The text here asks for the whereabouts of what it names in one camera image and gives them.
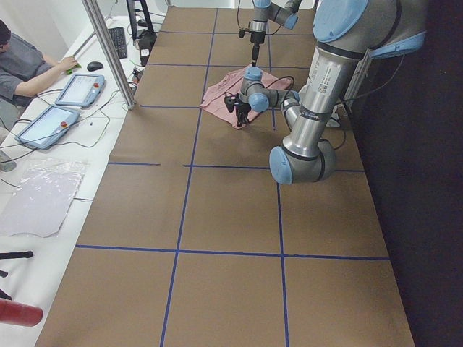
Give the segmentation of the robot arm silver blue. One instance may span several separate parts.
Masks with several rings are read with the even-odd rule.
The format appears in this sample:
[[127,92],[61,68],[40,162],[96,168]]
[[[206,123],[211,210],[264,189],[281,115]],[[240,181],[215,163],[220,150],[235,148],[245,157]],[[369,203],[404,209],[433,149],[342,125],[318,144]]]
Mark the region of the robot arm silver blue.
[[249,23],[250,42],[252,43],[252,66],[257,64],[260,45],[265,42],[268,21],[292,30],[297,23],[297,13],[301,1],[287,1],[283,7],[271,0],[254,1],[253,19]]
[[321,136],[358,62],[420,49],[427,12],[427,1],[322,1],[315,11],[316,45],[302,92],[268,89],[261,69],[246,68],[239,93],[226,97],[225,104],[240,121],[249,111],[281,109],[291,132],[269,156],[275,181],[317,182],[334,172],[335,150]]

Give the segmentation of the person's hand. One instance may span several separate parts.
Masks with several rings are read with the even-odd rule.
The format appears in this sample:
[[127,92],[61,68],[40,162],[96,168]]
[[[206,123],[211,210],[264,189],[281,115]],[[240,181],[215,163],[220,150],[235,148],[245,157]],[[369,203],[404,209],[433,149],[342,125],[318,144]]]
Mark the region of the person's hand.
[[73,70],[75,67],[79,65],[78,61],[73,56],[64,57],[58,64],[58,67],[63,72],[68,72],[69,70]]

